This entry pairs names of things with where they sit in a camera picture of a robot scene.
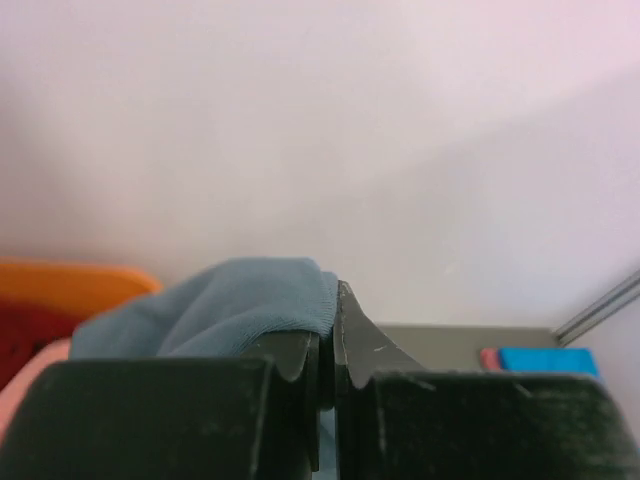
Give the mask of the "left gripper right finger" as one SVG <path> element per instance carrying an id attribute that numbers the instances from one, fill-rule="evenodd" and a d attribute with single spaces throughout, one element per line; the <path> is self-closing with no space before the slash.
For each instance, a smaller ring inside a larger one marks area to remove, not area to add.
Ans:
<path id="1" fill-rule="evenodd" d="M 338 286 L 333 327 L 341 479 L 635 479 L 639 448 L 585 375 L 434 371 Z"/>

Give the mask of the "folded bright blue t shirt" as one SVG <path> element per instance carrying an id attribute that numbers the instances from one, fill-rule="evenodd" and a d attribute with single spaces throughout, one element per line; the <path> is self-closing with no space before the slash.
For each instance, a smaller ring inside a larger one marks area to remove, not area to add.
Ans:
<path id="1" fill-rule="evenodd" d="M 589 349 L 584 348 L 501 348 L 501 367 L 513 372 L 562 373 L 600 378 L 599 368 Z"/>

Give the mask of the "orange plastic bin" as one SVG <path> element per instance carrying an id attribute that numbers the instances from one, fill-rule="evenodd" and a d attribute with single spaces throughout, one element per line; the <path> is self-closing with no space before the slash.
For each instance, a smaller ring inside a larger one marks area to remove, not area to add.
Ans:
<path id="1" fill-rule="evenodd" d="M 1 299 L 88 318 L 160 291 L 152 275 L 128 266 L 3 257 Z"/>

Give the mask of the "dark red t shirt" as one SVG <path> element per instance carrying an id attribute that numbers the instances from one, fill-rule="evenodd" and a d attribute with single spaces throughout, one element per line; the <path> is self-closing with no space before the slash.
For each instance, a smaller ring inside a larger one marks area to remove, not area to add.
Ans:
<path id="1" fill-rule="evenodd" d="M 99 310 L 79 296 L 1 295 L 1 388 L 44 347 L 68 338 Z"/>

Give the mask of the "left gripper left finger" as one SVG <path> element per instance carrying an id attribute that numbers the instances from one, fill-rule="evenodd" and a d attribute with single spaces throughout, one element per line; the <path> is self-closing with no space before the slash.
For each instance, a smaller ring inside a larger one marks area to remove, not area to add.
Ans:
<path id="1" fill-rule="evenodd" d="M 5 479 L 308 479 L 319 338 L 234 358 L 67 361 L 31 384 L 1 443 Z"/>

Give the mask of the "right aluminium corner post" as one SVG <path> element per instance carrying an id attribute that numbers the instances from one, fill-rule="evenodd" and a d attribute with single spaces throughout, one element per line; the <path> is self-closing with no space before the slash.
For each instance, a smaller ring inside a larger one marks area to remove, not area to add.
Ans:
<path id="1" fill-rule="evenodd" d="M 639 271 L 617 284 L 554 332 L 557 343 L 567 346 L 639 298 Z"/>

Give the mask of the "folded pink t shirt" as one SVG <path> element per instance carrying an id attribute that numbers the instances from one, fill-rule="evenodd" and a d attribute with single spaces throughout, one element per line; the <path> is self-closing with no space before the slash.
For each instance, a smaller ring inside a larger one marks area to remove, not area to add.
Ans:
<path id="1" fill-rule="evenodd" d="M 480 360 L 484 369 L 501 371 L 503 369 L 500 352 L 497 348 L 484 348 L 480 352 Z"/>

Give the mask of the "grey-blue t shirt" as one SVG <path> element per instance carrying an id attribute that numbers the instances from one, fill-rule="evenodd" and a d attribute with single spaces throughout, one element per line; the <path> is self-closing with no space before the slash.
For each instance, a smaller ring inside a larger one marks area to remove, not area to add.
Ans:
<path id="1" fill-rule="evenodd" d="M 240 258 L 82 323 L 72 361 L 234 358 L 262 336 L 304 332 L 319 338 L 318 468 L 308 479 L 337 477 L 332 389 L 337 277 L 305 258 Z"/>

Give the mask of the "pink t shirt in bin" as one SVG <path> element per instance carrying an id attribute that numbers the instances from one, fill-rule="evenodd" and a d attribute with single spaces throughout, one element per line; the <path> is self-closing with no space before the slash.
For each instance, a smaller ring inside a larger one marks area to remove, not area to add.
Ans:
<path id="1" fill-rule="evenodd" d="M 54 363 L 67 360 L 69 358 L 70 348 L 70 339 L 62 339 L 49 344 L 37 353 L 1 391 L 1 437 L 4 437 L 18 406 L 31 384 L 47 367 Z"/>

